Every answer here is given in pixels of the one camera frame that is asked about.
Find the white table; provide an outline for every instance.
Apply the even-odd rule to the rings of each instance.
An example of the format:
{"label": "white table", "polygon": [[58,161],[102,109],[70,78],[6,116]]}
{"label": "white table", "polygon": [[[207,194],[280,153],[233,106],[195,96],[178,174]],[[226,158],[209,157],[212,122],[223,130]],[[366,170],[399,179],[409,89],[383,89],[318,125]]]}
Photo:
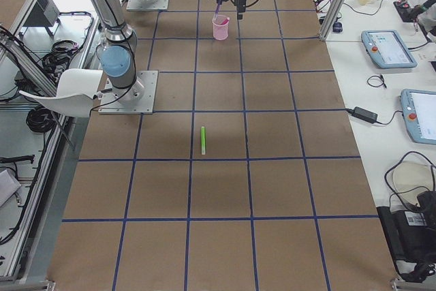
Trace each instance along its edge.
{"label": "white table", "polygon": [[[416,68],[398,73],[399,70],[377,69],[360,42],[328,42],[327,47],[345,106],[359,106],[376,112],[381,122],[388,122],[394,111],[401,109],[399,95],[403,89],[436,91],[436,73],[428,62],[419,61]],[[367,84],[369,76],[380,73],[387,89]],[[388,205],[384,173],[406,152],[417,150],[436,162],[436,147],[412,142],[399,114],[385,127],[353,117],[350,117],[350,122],[376,206]]]}
{"label": "white table", "polygon": [[[343,5],[341,22],[344,31],[331,33],[326,42],[346,107],[359,106],[376,112],[381,122],[388,122],[394,111],[401,109],[399,95],[403,89],[436,91],[435,70],[428,61],[421,59],[426,55],[436,61],[436,44],[413,52],[418,62],[414,69],[381,70],[374,66],[360,41],[360,34],[364,30],[395,29],[408,47],[425,43],[421,31],[416,33],[412,23],[401,21],[393,1],[385,0],[381,10],[374,16],[354,13]],[[368,13],[374,12],[379,6],[379,1],[365,6],[359,5],[357,0],[345,2],[355,10]],[[387,89],[373,88],[367,84],[368,77],[376,74],[383,74]],[[371,125],[351,116],[350,123],[376,206],[389,204],[390,192],[384,183],[384,174],[406,152],[416,150],[436,162],[436,147],[412,142],[399,114],[385,127]],[[421,162],[420,158],[414,156],[407,160]],[[392,199],[392,203],[396,204],[397,201]]]}
{"label": "white table", "polygon": [[[425,37],[419,31],[416,32],[413,23],[404,23],[396,9],[393,2],[396,0],[383,1],[380,11],[373,16],[367,16],[357,14],[353,12],[349,7],[343,5],[340,13],[342,19],[339,22],[343,24],[342,33],[330,33],[327,37],[328,41],[360,41],[360,34],[364,30],[397,30],[403,41],[408,44],[409,42],[421,42],[425,43]],[[377,11],[380,0],[375,0],[372,3],[366,5],[359,5],[357,0],[345,0],[345,3],[352,6],[355,10],[365,13],[374,13]]]}

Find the display screen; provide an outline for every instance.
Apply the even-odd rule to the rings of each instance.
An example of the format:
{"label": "display screen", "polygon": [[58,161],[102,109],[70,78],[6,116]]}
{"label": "display screen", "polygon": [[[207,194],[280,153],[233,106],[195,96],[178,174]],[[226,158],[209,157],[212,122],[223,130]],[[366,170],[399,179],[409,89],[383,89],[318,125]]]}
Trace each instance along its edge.
{"label": "display screen", "polygon": [[392,32],[370,32],[374,46],[387,64],[409,64],[410,58],[407,56],[403,45],[397,40]]}
{"label": "display screen", "polygon": [[436,140],[436,95],[411,92],[421,137]]}

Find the sticker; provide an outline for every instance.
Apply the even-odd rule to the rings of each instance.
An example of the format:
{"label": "sticker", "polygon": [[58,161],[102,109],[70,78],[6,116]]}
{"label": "sticker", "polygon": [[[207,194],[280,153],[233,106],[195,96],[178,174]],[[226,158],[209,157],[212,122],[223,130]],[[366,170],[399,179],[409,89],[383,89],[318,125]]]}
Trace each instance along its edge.
{"label": "sticker", "polygon": [[405,215],[409,226],[427,226],[427,223],[425,222],[424,216],[422,216],[422,214],[405,211]]}

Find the green marker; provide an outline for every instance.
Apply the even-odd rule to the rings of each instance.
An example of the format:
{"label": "green marker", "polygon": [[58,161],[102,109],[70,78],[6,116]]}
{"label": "green marker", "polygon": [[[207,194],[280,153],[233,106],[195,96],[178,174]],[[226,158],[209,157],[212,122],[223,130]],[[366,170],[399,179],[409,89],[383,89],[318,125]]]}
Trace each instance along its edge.
{"label": "green marker", "polygon": [[200,133],[202,139],[202,155],[206,155],[206,128],[204,126],[202,126]]}

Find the mounting plate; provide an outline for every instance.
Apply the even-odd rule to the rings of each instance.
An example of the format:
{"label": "mounting plate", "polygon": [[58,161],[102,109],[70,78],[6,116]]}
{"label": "mounting plate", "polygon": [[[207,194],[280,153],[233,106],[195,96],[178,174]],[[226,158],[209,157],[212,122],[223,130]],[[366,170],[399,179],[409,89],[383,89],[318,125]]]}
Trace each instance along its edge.
{"label": "mounting plate", "polygon": [[[157,71],[139,71],[138,78],[141,79],[145,86],[144,95],[135,102],[122,104],[120,102],[114,102],[113,93],[105,93],[102,98],[101,105],[108,104],[107,106],[98,109],[100,114],[116,115],[116,114],[152,114],[153,106],[155,105],[156,86],[157,86]],[[105,88],[112,88],[112,83],[109,80],[106,81]]]}
{"label": "mounting plate", "polygon": [[155,3],[143,3],[141,0],[129,0],[127,11],[130,12],[152,12],[157,10],[167,10],[170,0],[158,0]]}

